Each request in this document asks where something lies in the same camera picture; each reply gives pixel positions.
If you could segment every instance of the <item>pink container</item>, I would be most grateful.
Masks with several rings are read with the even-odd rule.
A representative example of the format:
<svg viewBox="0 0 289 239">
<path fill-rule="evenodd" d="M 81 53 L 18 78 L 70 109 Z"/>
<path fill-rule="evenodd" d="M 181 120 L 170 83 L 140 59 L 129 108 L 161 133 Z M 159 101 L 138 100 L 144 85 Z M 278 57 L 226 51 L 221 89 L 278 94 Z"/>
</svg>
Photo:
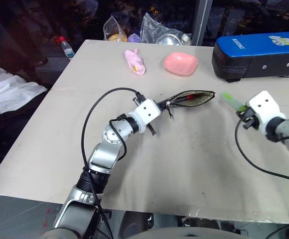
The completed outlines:
<svg viewBox="0 0 289 239">
<path fill-rule="evenodd" d="M 195 56 L 182 52 L 173 52 L 164 60 L 164 67 L 167 71 L 179 76 L 192 74 L 198 64 Z"/>
</svg>

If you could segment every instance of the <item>sticker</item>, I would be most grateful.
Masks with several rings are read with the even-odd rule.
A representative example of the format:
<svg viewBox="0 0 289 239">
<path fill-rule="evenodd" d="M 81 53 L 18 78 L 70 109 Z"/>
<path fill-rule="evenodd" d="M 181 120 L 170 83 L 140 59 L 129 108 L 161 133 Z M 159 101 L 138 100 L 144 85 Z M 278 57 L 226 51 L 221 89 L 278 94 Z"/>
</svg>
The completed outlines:
<svg viewBox="0 0 289 239">
<path fill-rule="evenodd" d="M 277 46 L 289 46 L 289 38 L 280 36 L 269 36 L 272 42 Z"/>
</svg>

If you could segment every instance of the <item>blue case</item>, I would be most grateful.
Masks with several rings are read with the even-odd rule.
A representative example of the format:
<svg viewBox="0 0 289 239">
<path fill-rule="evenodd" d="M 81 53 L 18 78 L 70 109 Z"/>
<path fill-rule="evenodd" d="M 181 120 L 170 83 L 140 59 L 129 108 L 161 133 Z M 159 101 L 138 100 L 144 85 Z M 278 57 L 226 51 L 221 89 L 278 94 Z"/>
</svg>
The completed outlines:
<svg viewBox="0 0 289 239">
<path fill-rule="evenodd" d="M 289 77 L 289 32 L 222 36 L 216 40 L 212 65 L 215 74 L 228 82 Z"/>
</svg>

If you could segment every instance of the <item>water bottle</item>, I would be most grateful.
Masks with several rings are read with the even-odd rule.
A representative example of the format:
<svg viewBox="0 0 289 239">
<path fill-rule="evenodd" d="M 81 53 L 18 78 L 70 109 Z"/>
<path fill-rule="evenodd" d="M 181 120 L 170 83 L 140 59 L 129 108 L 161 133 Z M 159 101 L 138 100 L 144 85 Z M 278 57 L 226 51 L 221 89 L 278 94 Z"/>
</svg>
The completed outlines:
<svg viewBox="0 0 289 239">
<path fill-rule="evenodd" d="M 59 40 L 61 41 L 61 48 L 63 48 L 63 51 L 65 52 L 68 59 L 69 60 L 73 59 L 75 53 L 73 51 L 73 48 L 71 48 L 69 43 L 66 41 L 65 37 L 61 36 Z"/>
</svg>

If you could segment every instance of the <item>table surface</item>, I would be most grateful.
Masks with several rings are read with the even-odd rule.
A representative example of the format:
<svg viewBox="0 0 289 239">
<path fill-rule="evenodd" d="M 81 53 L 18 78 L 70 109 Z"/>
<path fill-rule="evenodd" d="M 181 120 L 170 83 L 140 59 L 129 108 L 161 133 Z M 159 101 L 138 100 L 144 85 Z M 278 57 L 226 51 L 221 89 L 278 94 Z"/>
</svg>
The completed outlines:
<svg viewBox="0 0 289 239">
<path fill-rule="evenodd" d="M 125 49 L 138 48 L 146 73 L 135 75 Z M 238 152 L 235 111 L 222 91 L 241 102 L 268 90 L 289 118 L 289 78 L 266 77 L 226 83 L 215 76 L 212 47 L 165 46 L 86 40 L 30 119 L 0 166 L 0 195 L 63 203 L 82 172 L 80 137 L 96 99 L 109 89 L 131 87 L 164 100 L 185 90 L 211 90 L 216 97 L 197 108 L 173 109 L 127 141 L 105 188 L 104 208 L 256 222 L 289 223 L 289 180 L 258 171 Z M 196 56 L 188 77 L 167 72 L 171 52 Z M 86 152 L 100 142 L 110 119 L 135 109 L 133 94 L 114 92 L 93 112 Z M 245 153 L 258 166 L 289 175 L 289 152 L 259 132 L 240 130 Z"/>
</svg>

